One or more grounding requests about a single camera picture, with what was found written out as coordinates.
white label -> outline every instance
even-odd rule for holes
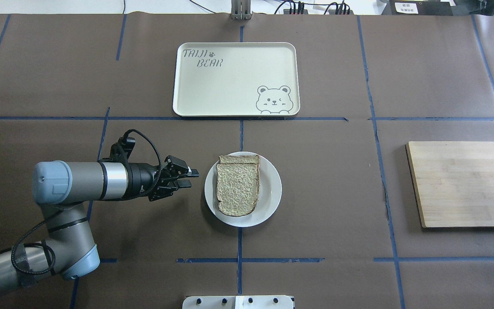
[[[416,3],[401,3],[396,2],[396,12],[403,12],[404,14],[418,14]]]

light blue joint cap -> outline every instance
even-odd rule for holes
[[[64,161],[39,162],[33,169],[33,199],[38,204],[58,204],[72,188],[72,172]]]
[[[89,250],[80,260],[78,260],[70,268],[62,272],[62,278],[65,280],[77,279],[81,276],[96,270],[100,265],[100,258],[98,258],[98,250],[96,245]]]

bread slice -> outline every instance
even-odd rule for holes
[[[227,156],[219,156],[221,164],[258,164],[260,165],[260,156],[234,156],[229,154]]]
[[[249,157],[233,158],[231,161],[235,163],[220,163],[216,166],[218,210],[224,215],[241,217],[255,210],[259,199],[259,164],[237,163],[260,160],[258,156],[257,159]]]

round plate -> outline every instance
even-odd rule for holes
[[[240,151],[230,153],[235,156],[253,156],[256,153]],[[205,179],[205,199],[212,213],[226,224],[234,227],[252,227],[266,221],[278,208],[281,200],[281,179],[276,168],[265,157],[260,156],[260,188],[259,201],[255,210],[248,215],[241,217],[231,217],[224,215],[218,210],[218,200],[216,198],[216,164],[213,164],[211,170]]]

white bracket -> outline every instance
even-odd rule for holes
[[[232,19],[251,19],[251,0],[232,0]]]
[[[182,309],[295,309],[294,299],[287,295],[186,297]]]

